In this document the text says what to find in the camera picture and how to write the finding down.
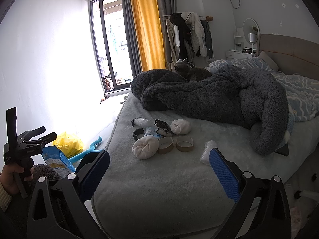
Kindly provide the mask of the person's left hand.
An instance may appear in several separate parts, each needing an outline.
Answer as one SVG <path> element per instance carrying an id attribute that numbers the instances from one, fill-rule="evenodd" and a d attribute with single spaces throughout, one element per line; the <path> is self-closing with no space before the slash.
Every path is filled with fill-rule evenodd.
<path id="1" fill-rule="evenodd" d="M 8 194 L 16 194 L 19 192 L 14 174 L 21 174 L 24 168 L 16 163 L 4 165 L 1 172 L 1 185 Z"/>

